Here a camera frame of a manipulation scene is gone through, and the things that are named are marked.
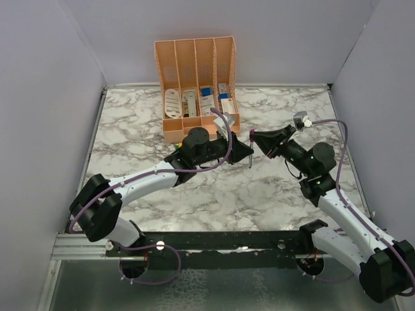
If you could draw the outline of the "purple whiteboard marker pen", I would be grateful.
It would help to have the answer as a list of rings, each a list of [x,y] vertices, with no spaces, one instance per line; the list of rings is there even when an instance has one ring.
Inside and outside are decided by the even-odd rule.
[[[248,159],[248,168],[251,169],[252,168],[252,162],[253,162],[253,154],[254,154],[254,142],[250,141],[250,149],[252,151],[252,153],[249,155],[249,159]]]

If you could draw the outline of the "purple pen cap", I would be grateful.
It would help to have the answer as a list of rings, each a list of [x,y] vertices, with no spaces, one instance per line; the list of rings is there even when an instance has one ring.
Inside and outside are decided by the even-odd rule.
[[[250,130],[250,134],[249,134],[249,138],[250,138],[250,142],[253,143],[254,139],[252,138],[253,134],[255,133],[255,130]]]

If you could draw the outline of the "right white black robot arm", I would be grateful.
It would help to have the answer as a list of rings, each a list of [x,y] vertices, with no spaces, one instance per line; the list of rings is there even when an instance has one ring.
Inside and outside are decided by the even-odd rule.
[[[309,150],[294,139],[296,129],[250,132],[255,143],[269,158],[282,157],[301,174],[302,194],[315,207],[330,216],[346,233],[340,236],[327,225],[315,222],[303,226],[308,231],[298,237],[304,253],[316,249],[337,259],[359,279],[364,292],[382,303],[395,295],[414,295],[414,248],[406,240],[398,242],[365,216],[347,199],[331,177],[337,166],[330,144],[316,143]]]

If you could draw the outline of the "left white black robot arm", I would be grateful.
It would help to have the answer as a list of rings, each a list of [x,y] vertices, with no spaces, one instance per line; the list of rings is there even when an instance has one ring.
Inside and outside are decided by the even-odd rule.
[[[240,142],[235,133],[210,140],[202,127],[190,130],[181,147],[157,165],[138,175],[107,179],[92,176],[69,207],[74,220],[90,242],[110,240],[134,256],[143,248],[143,232],[133,221],[120,217],[121,209],[153,192],[177,187],[199,172],[206,172],[206,163],[231,165],[253,154],[252,147]]]

